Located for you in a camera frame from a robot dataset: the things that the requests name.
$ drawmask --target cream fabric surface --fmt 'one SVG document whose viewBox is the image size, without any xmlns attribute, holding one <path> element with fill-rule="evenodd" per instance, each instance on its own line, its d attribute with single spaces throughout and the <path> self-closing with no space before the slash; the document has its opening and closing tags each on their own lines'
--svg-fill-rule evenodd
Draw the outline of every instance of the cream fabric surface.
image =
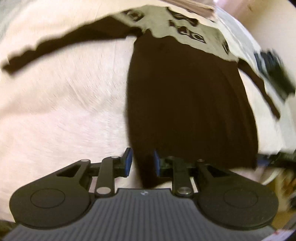
<svg viewBox="0 0 296 241">
<path fill-rule="evenodd" d="M 145 4 L 215 26 L 234 55 L 245 58 L 219 22 L 158 0 L 37 0 L 13 20 L 0 43 L 0 61 L 25 46 L 65 34 L 106 14 Z M 17 74 L 0 72 L 0 218 L 12 220 L 9 199 L 19 187 L 77 160 L 100 162 L 128 146 L 126 78 L 135 37 L 75 44 L 43 56 Z M 281 133 L 252 82 L 243 74 L 262 151 L 283 148 Z M 135 171 L 116 186 L 137 187 Z"/>
</svg>

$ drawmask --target gray gripper base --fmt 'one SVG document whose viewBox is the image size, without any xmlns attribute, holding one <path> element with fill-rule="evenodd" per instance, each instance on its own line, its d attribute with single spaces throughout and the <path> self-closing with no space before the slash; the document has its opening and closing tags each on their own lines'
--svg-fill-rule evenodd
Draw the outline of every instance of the gray gripper base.
<svg viewBox="0 0 296 241">
<path fill-rule="evenodd" d="M 252 231 L 220 227 L 170 189 L 119 189 L 114 197 L 97 199 L 68 226 L 34 230 L 19 225 L 4 241 L 259 241 L 273 232 L 270 226 Z"/>
</svg>

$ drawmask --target round joint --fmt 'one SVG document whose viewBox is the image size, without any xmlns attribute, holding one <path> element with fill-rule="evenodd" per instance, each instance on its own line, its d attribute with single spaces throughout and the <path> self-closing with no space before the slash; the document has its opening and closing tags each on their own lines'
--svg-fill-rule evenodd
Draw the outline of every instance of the round joint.
<svg viewBox="0 0 296 241">
<path fill-rule="evenodd" d="M 188 194 L 192 193 L 192 190 L 189 187 L 180 187 L 178 189 L 178 193 L 181 195 L 188 195 Z"/>
<path fill-rule="evenodd" d="M 98 194 L 106 195 L 111 192 L 111 189 L 109 187 L 100 187 L 96 190 Z"/>
</svg>

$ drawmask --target beige wall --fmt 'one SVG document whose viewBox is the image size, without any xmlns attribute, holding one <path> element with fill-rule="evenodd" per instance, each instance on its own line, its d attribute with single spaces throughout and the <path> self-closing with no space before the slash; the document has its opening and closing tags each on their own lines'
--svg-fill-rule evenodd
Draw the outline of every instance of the beige wall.
<svg viewBox="0 0 296 241">
<path fill-rule="evenodd" d="M 296 8 L 288 0 L 245 0 L 236 16 L 263 49 L 273 48 L 296 81 Z M 296 98 L 287 101 L 296 123 Z"/>
</svg>

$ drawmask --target white logo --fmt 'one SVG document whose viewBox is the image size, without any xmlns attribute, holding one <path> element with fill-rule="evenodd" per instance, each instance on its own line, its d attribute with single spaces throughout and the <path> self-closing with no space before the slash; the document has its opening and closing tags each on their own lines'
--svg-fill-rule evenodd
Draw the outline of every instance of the white logo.
<svg viewBox="0 0 296 241">
<path fill-rule="evenodd" d="M 146 195 L 149 194 L 149 192 L 147 192 L 146 190 L 144 190 L 144 191 L 142 191 L 142 192 L 140 192 L 140 193 L 141 193 L 141 195 L 143 195 L 143 196 L 146 196 Z"/>
</svg>

